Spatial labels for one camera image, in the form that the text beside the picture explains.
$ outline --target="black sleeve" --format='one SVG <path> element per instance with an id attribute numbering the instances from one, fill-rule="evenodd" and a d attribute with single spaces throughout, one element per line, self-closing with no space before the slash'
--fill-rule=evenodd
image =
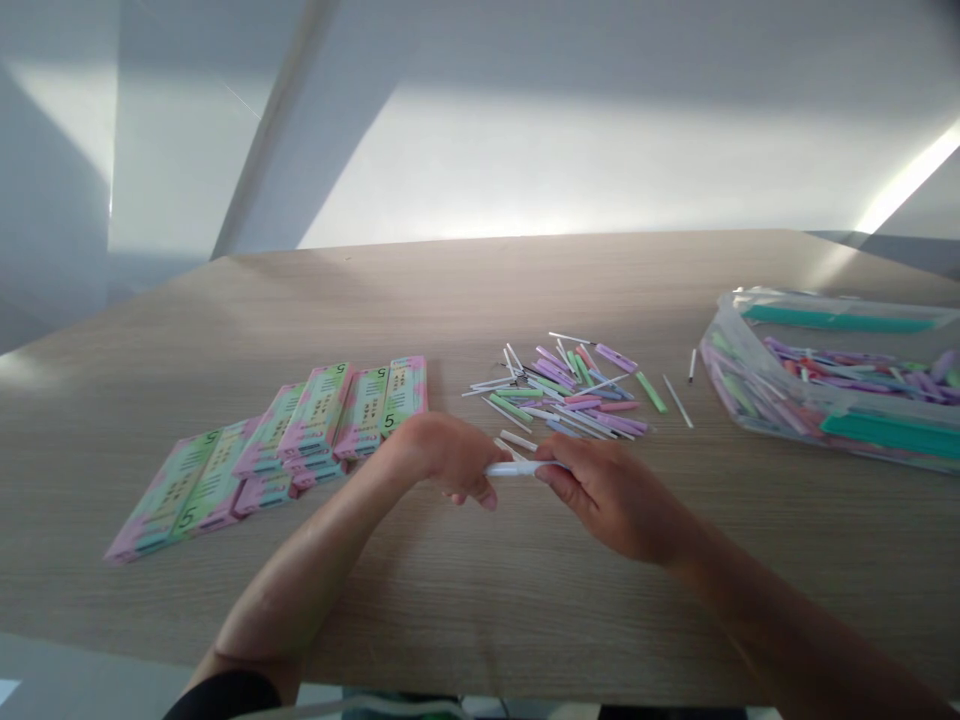
<path id="1" fill-rule="evenodd" d="M 228 670 L 207 678 L 177 700 L 163 720 L 229 720 L 280 707 L 280 693 L 251 670 Z"/>

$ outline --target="clear plastic container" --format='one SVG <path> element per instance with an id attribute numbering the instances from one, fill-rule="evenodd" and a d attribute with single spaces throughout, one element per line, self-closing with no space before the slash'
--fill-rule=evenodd
<path id="1" fill-rule="evenodd" d="M 960 389 L 953 385 L 960 373 L 960 353 L 952 374 L 941 378 L 932 392 L 925 385 L 912 385 L 919 378 L 900 382 L 904 361 L 914 364 L 907 375 L 925 375 L 924 382 L 939 374 L 929 371 L 938 360 L 941 370 L 951 364 L 944 354 L 960 348 L 960 310 L 764 288 L 728 293 L 718 305 L 700 351 L 714 388 L 737 424 L 960 475 Z M 787 362 L 791 353 L 798 358 L 792 365 Z M 839 357 L 842 353 L 868 357 L 847 371 L 853 361 Z M 898 376 L 891 375 L 891 365 L 900 368 Z M 864 366 L 873 369 L 865 371 Z M 834 373 L 887 390 L 821 384 L 837 382 Z"/>

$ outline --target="wooden table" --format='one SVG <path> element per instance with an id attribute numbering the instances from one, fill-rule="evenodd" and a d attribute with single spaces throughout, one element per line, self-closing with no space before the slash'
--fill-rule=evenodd
<path id="1" fill-rule="evenodd" d="M 430 402 L 508 427 L 470 382 L 548 330 L 669 373 L 631 446 L 697 511 L 939 691 L 960 695 L 960 484 L 738 429 L 690 349 L 718 296 L 809 287 L 956 307 L 960 287 L 792 231 L 464 240 L 230 257 L 0 358 L 0 631 L 192 664 L 338 485 L 122 568 L 101 556 L 177 438 L 260 413 L 340 360 L 430 360 Z M 697 603 L 592 540 L 549 489 L 500 509 L 415 490 L 377 532 L 309 678 L 619 703 L 762 702 Z"/>

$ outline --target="pastel box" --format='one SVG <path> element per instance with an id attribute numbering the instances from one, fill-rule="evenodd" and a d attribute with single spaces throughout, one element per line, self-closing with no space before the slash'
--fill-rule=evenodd
<path id="1" fill-rule="evenodd" d="M 298 491 L 303 492 L 304 490 L 309 490 L 314 485 L 330 482 L 331 480 L 339 480 L 340 478 L 346 476 L 347 461 L 342 460 L 329 467 L 319 468 L 314 471 L 308 471 L 301 473 L 300 475 L 293 476 L 293 486 Z"/>
<path id="2" fill-rule="evenodd" d="M 220 439 L 220 430 L 179 440 L 104 555 L 121 565 L 176 542 L 174 524 Z"/>
<path id="3" fill-rule="evenodd" d="M 348 362 L 316 368 L 310 373 L 303 395 L 280 440 L 281 459 L 333 452 L 352 376 L 353 365 Z"/>
<path id="4" fill-rule="evenodd" d="M 366 457 L 380 447 L 380 419 L 389 376 L 389 367 L 361 370 L 354 375 L 333 449 L 337 458 Z"/>
<path id="5" fill-rule="evenodd" d="M 260 475 L 247 480 L 233 506 L 233 512 L 237 517 L 246 517 L 258 510 L 296 500 L 299 496 L 300 492 L 293 486 L 293 478 L 279 470 L 273 475 Z"/>
<path id="6" fill-rule="evenodd" d="M 304 473 L 319 472 L 326 468 L 334 467 L 339 463 L 333 453 L 319 452 L 306 457 L 290 458 L 283 461 L 283 471 L 287 475 L 303 475 Z"/>
<path id="7" fill-rule="evenodd" d="M 233 514 L 233 505 L 243 480 L 231 471 L 259 424 L 258 415 L 228 425 L 220 432 L 220 439 L 207 460 L 207 466 L 180 511 L 180 518 L 173 529 L 174 539 L 219 530 L 237 522 L 239 518 Z"/>
<path id="8" fill-rule="evenodd" d="M 280 470 L 277 448 L 305 387 L 306 383 L 298 383 L 280 388 L 233 468 L 236 477 L 249 480 L 258 475 L 274 475 Z"/>
<path id="9" fill-rule="evenodd" d="M 390 433 L 409 417 L 427 411 L 427 361 L 422 355 L 390 361 L 390 379 L 380 433 Z"/>

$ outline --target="left hand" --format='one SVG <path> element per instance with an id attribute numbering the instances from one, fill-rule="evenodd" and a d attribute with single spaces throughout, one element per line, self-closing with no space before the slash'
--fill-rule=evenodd
<path id="1" fill-rule="evenodd" d="M 456 505 L 472 497 L 484 509 L 496 510 L 497 494 L 483 469 L 511 458 L 473 425 L 445 413 L 414 415 L 384 443 L 387 447 L 402 454 L 415 482 L 431 480 Z"/>

